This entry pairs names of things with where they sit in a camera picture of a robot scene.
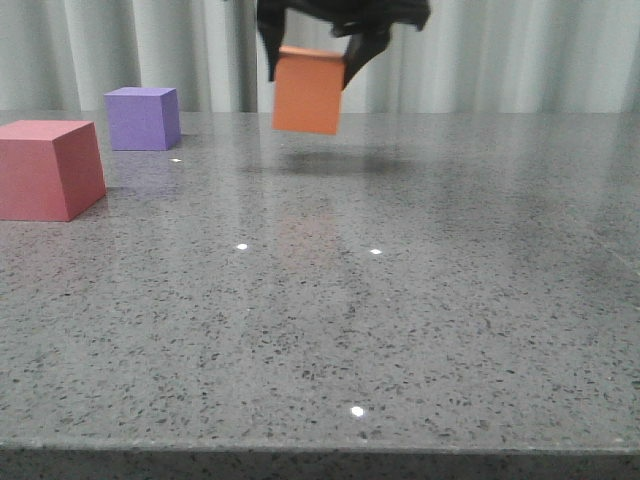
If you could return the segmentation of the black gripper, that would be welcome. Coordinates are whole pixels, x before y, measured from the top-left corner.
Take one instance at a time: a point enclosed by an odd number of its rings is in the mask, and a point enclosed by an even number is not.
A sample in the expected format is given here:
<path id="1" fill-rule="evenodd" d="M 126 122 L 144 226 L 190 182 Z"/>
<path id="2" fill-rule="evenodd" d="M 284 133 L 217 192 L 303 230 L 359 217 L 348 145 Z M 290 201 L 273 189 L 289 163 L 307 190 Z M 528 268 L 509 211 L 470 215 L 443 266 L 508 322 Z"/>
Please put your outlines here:
<path id="1" fill-rule="evenodd" d="M 343 89 L 370 60 L 386 50 L 391 32 L 383 29 L 400 23 L 421 31 L 431 15 L 428 1 L 258 1 L 257 26 L 266 52 L 269 82 L 275 81 L 288 9 L 330 22 L 335 37 L 354 34 L 343 55 Z"/>

